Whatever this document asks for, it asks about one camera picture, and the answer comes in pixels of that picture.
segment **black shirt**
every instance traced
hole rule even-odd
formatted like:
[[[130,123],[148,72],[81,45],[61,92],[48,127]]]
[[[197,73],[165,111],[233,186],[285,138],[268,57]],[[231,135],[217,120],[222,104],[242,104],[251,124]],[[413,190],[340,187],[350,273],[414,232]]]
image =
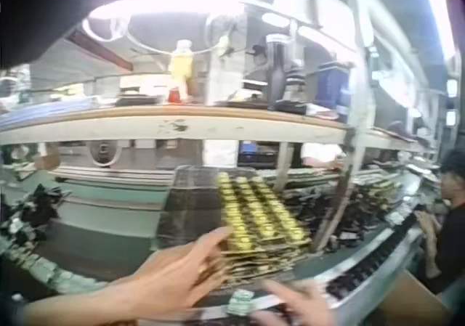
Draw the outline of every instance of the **black shirt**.
[[[441,275],[427,280],[426,286],[440,293],[465,272],[465,204],[445,217],[436,245],[436,265]]]

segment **red object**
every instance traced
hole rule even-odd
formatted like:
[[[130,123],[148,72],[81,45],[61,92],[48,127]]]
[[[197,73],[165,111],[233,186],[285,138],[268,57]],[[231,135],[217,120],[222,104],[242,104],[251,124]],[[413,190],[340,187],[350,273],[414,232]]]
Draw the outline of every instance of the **red object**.
[[[179,104],[181,103],[181,95],[179,94],[178,88],[173,88],[169,90],[168,94],[168,103]]]

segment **black hair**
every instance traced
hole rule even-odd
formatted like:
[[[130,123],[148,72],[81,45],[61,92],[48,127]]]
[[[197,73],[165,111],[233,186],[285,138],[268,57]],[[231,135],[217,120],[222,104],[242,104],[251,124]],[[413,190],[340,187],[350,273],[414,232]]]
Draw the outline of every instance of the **black hair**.
[[[440,171],[442,174],[452,173],[465,182],[465,150],[454,148],[442,160]]]

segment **brown beam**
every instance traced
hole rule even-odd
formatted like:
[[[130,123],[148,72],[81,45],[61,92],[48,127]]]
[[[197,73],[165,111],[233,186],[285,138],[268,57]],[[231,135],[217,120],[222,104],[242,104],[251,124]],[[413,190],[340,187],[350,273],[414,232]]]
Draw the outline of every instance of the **brown beam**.
[[[66,39],[104,61],[111,62],[118,67],[128,70],[129,72],[134,70],[134,65],[131,62],[125,60],[121,56],[118,56],[79,30],[74,30],[66,37]]]

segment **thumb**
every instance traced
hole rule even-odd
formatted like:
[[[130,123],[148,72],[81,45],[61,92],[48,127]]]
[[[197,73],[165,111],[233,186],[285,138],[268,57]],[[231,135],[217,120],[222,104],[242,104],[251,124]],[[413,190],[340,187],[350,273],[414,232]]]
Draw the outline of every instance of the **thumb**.
[[[255,311],[250,316],[261,326],[288,326],[286,321],[271,311]]]

